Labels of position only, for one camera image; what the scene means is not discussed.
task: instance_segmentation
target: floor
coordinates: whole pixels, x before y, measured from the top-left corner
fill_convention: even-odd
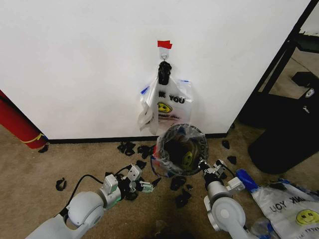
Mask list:
[[[296,71],[310,69],[319,73],[319,58],[311,53],[295,52],[272,90],[272,94],[299,97],[306,90],[296,86],[290,77]],[[260,185],[278,177],[289,179],[311,190],[318,189],[319,154],[282,175],[268,175],[259,171],[247,152],[247,147],[262,129],[252,128],[235,121],[235,128],[229,131],[227,139],[230,149],[222,146],[221,138],[208,139],[209,162],[224,160],[233,171],[244,168]],[[153,145],[155,142],[136,142],[137,146]],[[116,172],[120,168],[141,160],[140,154],[130,157],[117,150],[119,143],[93,144],[51,144],[45,153],[31,150],[5,128],[0,127],[0,238],[24,238],[41,223],[54,217],[68,201],[78,179],[92,174],[103,180],[105,171]],[[227,156],[237,156],[237,164],[227,162]],[[65,177],[68,185],[63,192],[55,189],[55,182]],[[145,180],[156,179],[148,164],[143,171]],[[151,194],[142,194],[135,201],[120,201],[108,211],[98,225],[89,230],[85,239],[150,238],[157,231],[157,225],[167,224],[174,233],[189,231],[197,239],[229,239],[225,232],[215,232],[210,225],[203,198],[206,195],[202,174],[187,178],[194,188],[189,203],[176,208],[174,199],[181,193],[170,190],[171,180],[162,178]],[[96,191],[100,185],[85,179],[80,191]],[[262,217],[262,212],[247,191],[234,196],[246,213],[246,226]]]

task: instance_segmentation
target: yellow smiley face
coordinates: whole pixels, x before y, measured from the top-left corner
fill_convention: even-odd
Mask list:
[[[191,151],[187,152],[183,157],[182,168],[186,170],[191,170],[191,163],[193,162],[193,153]]]
[[[173,110],[170,106],[168,106],[162,102],[158,102],[158,106],[159,106],[160,113],[169,113]]]
[[[319,223],[319,214],[309,209],[302,210],[297,214],[296,221],[300,226]]]

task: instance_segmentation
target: black baseboard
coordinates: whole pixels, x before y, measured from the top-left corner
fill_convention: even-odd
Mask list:
[[[224,138],[226,133],[208,133],[206,138]],[[49,143],[108,143],[108,142],[127,142],[127,141],[156,141],[158,136],[141,137],[116,137],[116,138],[67,138],[67,139],[49,139]]]

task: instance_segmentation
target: red fire extinguisher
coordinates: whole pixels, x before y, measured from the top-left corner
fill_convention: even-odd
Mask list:
[[[0,123],[30,148],[40,148],[47,138],[21,113],[0,90]]]

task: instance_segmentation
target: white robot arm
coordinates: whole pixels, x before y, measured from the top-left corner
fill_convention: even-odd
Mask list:
[[[205,187],[208,195],[204,204],[210,223],[216,231],[229,232],[233,239],[258,239],[244,230],[246,217],[241,205],[231,197],[245,188],[239,178],[234,177],[224,186],[220,179],[227,166],[217,160],[213,167],[201,160],[199,168],[204,172]]]
[[[129,170],[125,177],[119,177],[118,173],[107,175],[103,186],[97,192],[81,192],[71,198],[72,200],[58,215],[41,224],[27,239],[81,238],[99,222],[105,211],[129,193],[134,193],[136,190],[149,193],[154,190],[160,178],[152,183],[144,182],[141,177],[141,168],[144,166],[144,162],[138,161],[136,165],[125,167]]]

